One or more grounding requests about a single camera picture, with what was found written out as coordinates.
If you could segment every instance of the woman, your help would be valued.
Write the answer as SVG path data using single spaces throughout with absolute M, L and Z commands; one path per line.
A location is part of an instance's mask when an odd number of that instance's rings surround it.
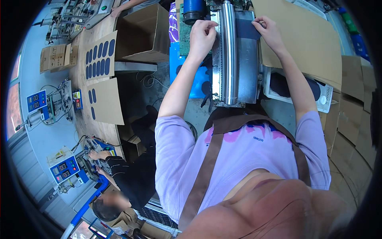
M 262 16 L 252 24 L 282 64 L 296 111 L 296 140 L 267 117 L 237 115 L 214 120 L 194 142 L 183 116 L 217 26 L 197 21 L 189 55 L 159 109 L 156 190 L 183 230 L 180 238 L 327 237 L 352 212 L 328 191 L 329 163 L 313 93 L 276 23 Z

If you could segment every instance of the white wall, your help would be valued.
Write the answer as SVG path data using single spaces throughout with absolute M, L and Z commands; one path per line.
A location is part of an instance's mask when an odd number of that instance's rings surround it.
M 35 22 L 41 21 L 47 17 L 50 13 L 50 7 L 45 7 Z M 27 37 L 25 39 L 23 49 L 21 52 L 20 60 L 20 100 L 21 100 L 21 111 L 23 120 L 27 119 L 28 109 L 26 97 L 40 91 L 41 87 L 44 85 L 53 85 L 58 86 L 65 78 L 69 76 L 68 71 L 56 72 L 56 73 L 42 73 L 40 74 L 40 54 L 41 50 L 44 47 L 47 47 L 47 42 L 45 41 L 45 36 L 48 31 L 48 26 L 33 26 L 29 30 Z M 65 44 L 66 41 L 54 40 L 54 44 Z M 48 92 L 54 90 L 54 88 L 46 86 L 44 89 Z M 78 134 L 76 132 L 74 123 L 71 123 L 66 120 L 66 117 L 62 117 L 57 123 L 52 126 L 46 126 L 44 124 L 39 124 L 38 126 L 33 125 L 31 128 L 27 127 L 29 141 L 31 143 L 32 149 L 36 155 L 37 160 L 46 173 L 48 180 L 50 180 L 53 185 L 56 185 L 53 177 L 50 174 L 48 165 L 47 165 L 47 156 L 51 153 L 57 152 L 63 146 L 68 148 L 74 147 L 78 141 Z M 78 147 L 76 153 L 81 151 L 81 147 Z M 91 185 L 92 181 L 89 180 L 88 183 L 82 185 L 79 188 L 71 189 L 68 194 L 62 194 L 60 197 L 70 205 L 78 195 L 81 195 L 83 191 L 91 187 L 91 191 L 95 191 Z

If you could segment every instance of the person's arm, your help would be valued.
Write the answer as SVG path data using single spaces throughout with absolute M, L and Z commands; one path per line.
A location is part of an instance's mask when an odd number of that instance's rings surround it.
M 190 33 L 190 52 L 162 101 L 158 117 L 177 115 L 183 118 L 192 83 L 200 63 L 215 41 L 217 23 L 197 20 Z
M 296 62 L 284 46 L 276 23 L 266 16 L 252 22 L 268 46 L 275 52 L 283 67 L 290 96 L 296 111 L 296 123 L 309 111 L 317 112 L 313 92 Z
M 141 3 L 144 3 L 146 2 L 147 0 L 130 0 L 128 1 L 127 3 L 125 4 L 122 4 L 121 6 L 119 7 L 116 7 L 116 8 L 113 8 L 112 9 L 112 13 L 111 13 L 111 16 L 114 17 L 114 18 L 117 18 L 119 17 L 119 15 L 121 14 L 121 12 L 123 10 L 126 10 L 126 9 L 129 9 L 129 8 L 132 8 L 132 7 L 135 7 Z

